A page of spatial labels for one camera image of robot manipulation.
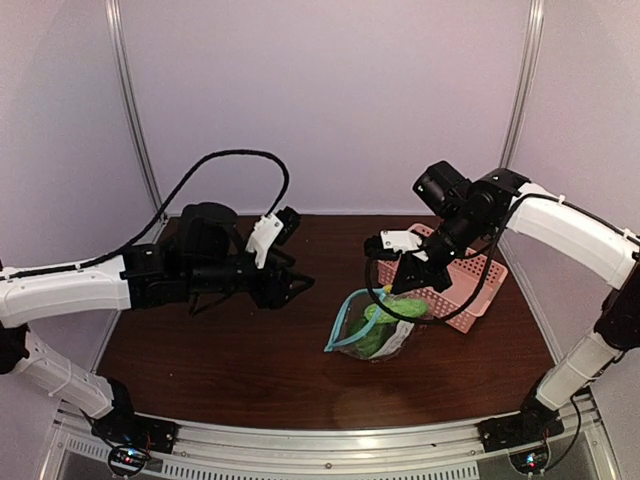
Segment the green chayote squash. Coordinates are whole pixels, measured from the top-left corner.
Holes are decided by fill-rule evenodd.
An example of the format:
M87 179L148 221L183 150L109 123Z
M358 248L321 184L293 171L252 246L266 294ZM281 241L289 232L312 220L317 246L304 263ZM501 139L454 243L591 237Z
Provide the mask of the green chayote squash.
M369 359L384 346L395 331L395 323L375 323L366 335L346 345L346 352L358 359Z

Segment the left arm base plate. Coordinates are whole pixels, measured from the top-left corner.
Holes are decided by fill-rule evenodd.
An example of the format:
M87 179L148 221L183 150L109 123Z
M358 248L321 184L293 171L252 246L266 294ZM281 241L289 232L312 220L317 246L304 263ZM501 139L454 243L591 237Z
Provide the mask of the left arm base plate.
M121 408L101 418L90 417L90 424L92 433L101 439L153 453L171 454L178 433L175 422Z

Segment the clear zip top bag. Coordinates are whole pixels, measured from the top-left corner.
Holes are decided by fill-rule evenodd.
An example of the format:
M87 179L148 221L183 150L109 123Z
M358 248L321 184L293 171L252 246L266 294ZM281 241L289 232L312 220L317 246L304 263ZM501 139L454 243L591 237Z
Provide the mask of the clear zip top bag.
M388 297L409 298L403 296L403 294L392 295L390 293L390 287L390 285L385 285L383 288L373 290L378 300L382 303L384 299ZM415 324L412 321L431 319L429 312L420 319L413 319L411 322L398 319L398 321L394 322L396 324L395 333L387 340L384 346L371 358L358 359L348 355L345 346L362 338L376 323L374 319L367 321L363 316L364 309L373 303L375 302L366 289L357 290L347 297L336 315L329 339L324 347L325 353L342 353L362 361L382 361L399 353L414 330Z

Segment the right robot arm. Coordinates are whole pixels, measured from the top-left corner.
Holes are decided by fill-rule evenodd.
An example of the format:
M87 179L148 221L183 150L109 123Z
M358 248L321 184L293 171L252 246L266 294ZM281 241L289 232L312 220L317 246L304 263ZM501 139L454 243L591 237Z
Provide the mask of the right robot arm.
M566 255L610 286L591 331L537 382L519 412L482 427L490 439L501 430L526 442L542 437L562 406L639 346L638 236L506 168L471 181L440 161L416 180L413 191L441 223L428 236L409 230L380 232L384 258L398 263L392 282L395 293L450 288L448 266L479 238L500 238L507 230Z

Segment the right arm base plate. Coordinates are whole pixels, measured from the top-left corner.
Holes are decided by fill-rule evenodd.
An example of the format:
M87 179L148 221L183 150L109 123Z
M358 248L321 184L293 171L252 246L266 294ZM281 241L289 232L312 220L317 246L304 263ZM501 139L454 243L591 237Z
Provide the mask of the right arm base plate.
M486 419L477 428L487 453L541 442L564 432L564 425L557 412L546 414L520 411Z

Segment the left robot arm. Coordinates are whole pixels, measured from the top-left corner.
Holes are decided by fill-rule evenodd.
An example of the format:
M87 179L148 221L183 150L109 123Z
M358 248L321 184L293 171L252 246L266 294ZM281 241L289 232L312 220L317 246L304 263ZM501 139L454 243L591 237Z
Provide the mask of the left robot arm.
M313 278L293 271L280 246L299 227L290 207L268 213L248 237L237 214L214 202L186 206L177 230L155 244L124 247L108 260L1 272L1 372L24 375L75 405L123 444L144 433L128 390L51 350L30 329L32 321L97 310L142 310L246 293L257 307L279 309L308 290Z

